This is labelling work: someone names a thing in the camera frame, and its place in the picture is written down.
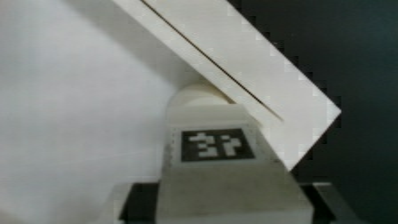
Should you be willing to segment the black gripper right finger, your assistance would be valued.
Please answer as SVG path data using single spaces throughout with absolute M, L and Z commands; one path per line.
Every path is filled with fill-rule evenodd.
M 314 207 L 312 224 L 362 224 L 331 183 L 301 183 L 299 188 Z

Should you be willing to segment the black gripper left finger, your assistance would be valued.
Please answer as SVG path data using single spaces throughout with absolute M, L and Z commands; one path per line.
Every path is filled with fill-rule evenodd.
M 95 224 L 156 224 L 157 187 L 141 182 L 113 188 Z

